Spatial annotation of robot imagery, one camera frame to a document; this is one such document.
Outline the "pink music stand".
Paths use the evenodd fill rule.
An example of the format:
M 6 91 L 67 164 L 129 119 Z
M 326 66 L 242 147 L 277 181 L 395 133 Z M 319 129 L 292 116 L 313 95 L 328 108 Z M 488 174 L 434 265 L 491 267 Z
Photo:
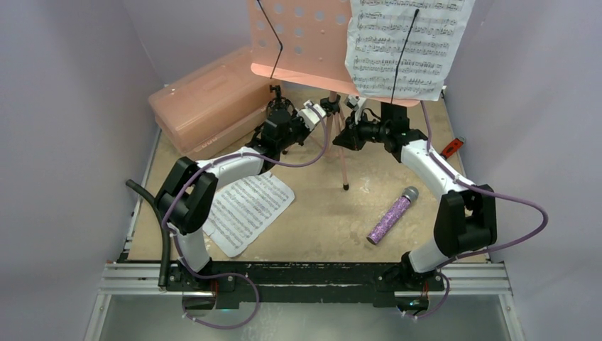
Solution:
M 257 1 L 251 10 L 253 52 L 257 75 L 321 87 L 331 92 L 319 105 L 336 122 L 336 136 L 352 110 L 345 105 L 360 96 L 346 70 L 346 33 L 351 1 Z M 366 97 L 369 119 L 381 113 L 381 103 L 408 107 L 422 100 Z

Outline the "sheet music page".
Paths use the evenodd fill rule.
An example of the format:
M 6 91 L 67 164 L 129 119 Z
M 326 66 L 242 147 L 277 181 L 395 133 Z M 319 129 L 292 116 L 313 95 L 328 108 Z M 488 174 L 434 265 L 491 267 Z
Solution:
M 228 257 L 237 257 L 294 199 L 293 190 L 270 172 L 237 180 L 216 192 L 203 232 Z
M 351 1 L 345 67 L 362 97 L 434 101 L 469 19 L 471 0 Z

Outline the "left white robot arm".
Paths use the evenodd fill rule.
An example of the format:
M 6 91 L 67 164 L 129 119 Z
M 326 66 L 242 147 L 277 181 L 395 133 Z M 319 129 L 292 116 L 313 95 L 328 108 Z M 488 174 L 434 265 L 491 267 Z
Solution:
M 179 262 L 186 268 L 184 281 L 193 290 L 204 290 L 212 280 L 202 227 L 216 191 L 281 165 L 281 153 L 293 144 L 302 144 L 318 126 L 326 126 L 325 114 L 319 109 L 276 109 L 239 150 L 210 160 L 182 157 L 176 161 L 154 206 L 160 213 L 160 226 L 173 238 Z

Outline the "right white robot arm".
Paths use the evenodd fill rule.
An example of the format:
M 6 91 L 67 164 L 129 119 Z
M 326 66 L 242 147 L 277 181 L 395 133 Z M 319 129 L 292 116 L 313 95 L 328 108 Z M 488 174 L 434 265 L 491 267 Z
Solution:
M 360 151 L 368 142 L 381 143 L 394 159 L 412 170 L 439 203 L 432 238 L 402 257 L 400 283 L 415 289 L 427 272 L 468 251 L 497 240 L 496 202 L 491 187 L 477 186 L 450 168 L 429 144 L 428 137 L 410 127 L 407 107 L 381 103 L 381 113 L 369 119 L 368 109 L 352 107 L 334 145 Z

